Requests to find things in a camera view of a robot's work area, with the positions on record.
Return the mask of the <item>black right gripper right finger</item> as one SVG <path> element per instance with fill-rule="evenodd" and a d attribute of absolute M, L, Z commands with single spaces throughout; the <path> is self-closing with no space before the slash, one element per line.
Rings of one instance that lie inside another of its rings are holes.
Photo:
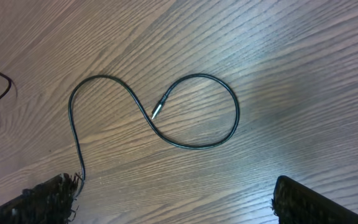
<path fill-rule="evenodd" d="M 276 181 L 272 210 L 279 224 L 358 224 L 358 214 L 285 175 Z"/>

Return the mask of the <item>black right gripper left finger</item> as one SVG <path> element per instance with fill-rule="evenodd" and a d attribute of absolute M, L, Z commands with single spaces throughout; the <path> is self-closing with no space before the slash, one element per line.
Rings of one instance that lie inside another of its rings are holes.
<path fill-rule="evenodd" d="M 20 196 L 0 206 L 0 224 L 67 224 L 77 210 L 72 208 L 81 177 L 62 173 L 24 189 Z"/>

